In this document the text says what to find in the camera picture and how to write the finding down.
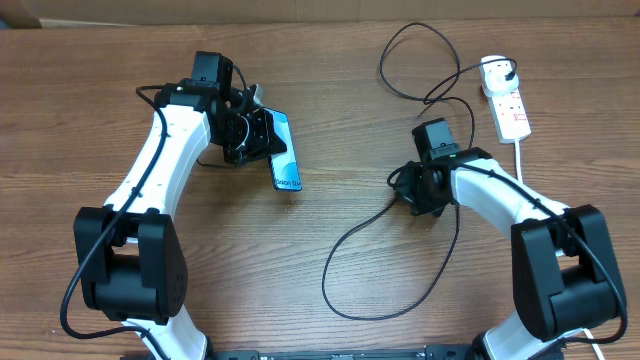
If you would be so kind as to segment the blue Samsung Galaxy smartphone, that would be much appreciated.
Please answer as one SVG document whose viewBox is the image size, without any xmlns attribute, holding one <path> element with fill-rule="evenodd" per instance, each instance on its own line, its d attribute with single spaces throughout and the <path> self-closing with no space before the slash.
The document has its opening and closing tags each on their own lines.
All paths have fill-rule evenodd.
<svg viewBox="0 0 640 360">
<path fill-rule="evenodd" d="M 266 111 L 273 117 L 276 135 L 286 145 L 284 152 L 269 157 L 274 189 L 277 191 L 299 192 L 302 190 L 302 182 L 289 119 L 283 112 L 269 108 L 266 108 Z"/>
</svg>

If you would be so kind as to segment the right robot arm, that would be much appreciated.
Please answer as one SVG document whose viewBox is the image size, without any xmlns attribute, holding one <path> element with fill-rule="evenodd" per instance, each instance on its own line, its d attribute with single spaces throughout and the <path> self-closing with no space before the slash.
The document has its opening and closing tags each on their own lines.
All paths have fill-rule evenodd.
<svg viewBox="0 0 640 360">
<path fill-rule="evenodd" d="M 599 343 L 628 328 L 626 295 L 603 214 L 591 205 L 550 200 L 506 173 L 486 151 L 428 150 L 387 178 L 415 216 L 446 205 L 480 214 L 511 243 L 514 313 L 479 334 L 469 359 L 535 359 L 560 355 L 579 332 L 619 319 Z"/>
</svg>

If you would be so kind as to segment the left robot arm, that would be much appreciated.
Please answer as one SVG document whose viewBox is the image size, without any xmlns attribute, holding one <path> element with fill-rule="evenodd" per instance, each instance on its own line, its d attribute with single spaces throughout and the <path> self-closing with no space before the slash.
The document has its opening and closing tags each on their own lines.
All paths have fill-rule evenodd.
<svg viewBox="0 0 640 360">
<path fill-rule="evenodd" d="M 78 268 L 60 322 L 68 335 L 82 338 L 68 319 L 73 292 L 81 289 L 88 308 L 118 324 L 90 338 L 133 332 L 152 359 L 213 359 L 210 338 L 185 305 L 188 269 L 173 223 L 177 205 L 211 143 L 235 166 L 267 159 L 276 190 L 300 190 L 289 119 L 261 104 L 257 85 L 224 92 L 218 83 L 184 79 L 152 89 L 153 125 L 134 165 L 102 206 L 83 207 L 74 220 Z"/>
</svg>

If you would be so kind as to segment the white power strip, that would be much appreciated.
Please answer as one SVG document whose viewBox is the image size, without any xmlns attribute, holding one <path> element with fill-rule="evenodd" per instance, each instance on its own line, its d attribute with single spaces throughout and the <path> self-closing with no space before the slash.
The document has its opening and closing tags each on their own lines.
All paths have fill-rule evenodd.
<svg viewBox="0 0 640 360">
<path fill-rule="evenodd" d="M 518 90 L 489 97 L 488 104 L 500 143 L 515 143 L 531 134 L 528 116 Z"/>
</svg>

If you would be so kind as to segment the white wall charger adapter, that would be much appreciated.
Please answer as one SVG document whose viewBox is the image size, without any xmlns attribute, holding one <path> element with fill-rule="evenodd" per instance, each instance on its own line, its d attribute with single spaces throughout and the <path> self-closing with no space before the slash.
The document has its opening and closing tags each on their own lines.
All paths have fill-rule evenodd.
<svg viewBox="0 0 640 360">
<path fill-rule="evenodd" d="M 503 96 L 519 88 L 517 65 L 502 55 L 488 55 L 480 60 L 483 92 L 487 97 Z"/>
</svg>

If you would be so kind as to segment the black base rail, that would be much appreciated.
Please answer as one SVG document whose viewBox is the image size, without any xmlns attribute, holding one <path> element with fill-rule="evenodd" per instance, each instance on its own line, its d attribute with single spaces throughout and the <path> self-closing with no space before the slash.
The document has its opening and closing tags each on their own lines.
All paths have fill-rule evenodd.
<svg viewBox="0 0 640 360">
<path fill-rule="evenodd" d="M 373 350 L 334 352 L 280 352 L 258 351 L 209 352 L 206 360 L 481 360 L 484 356 L 470 345 L 429 345 L 414 350 Z"/>
</svg>

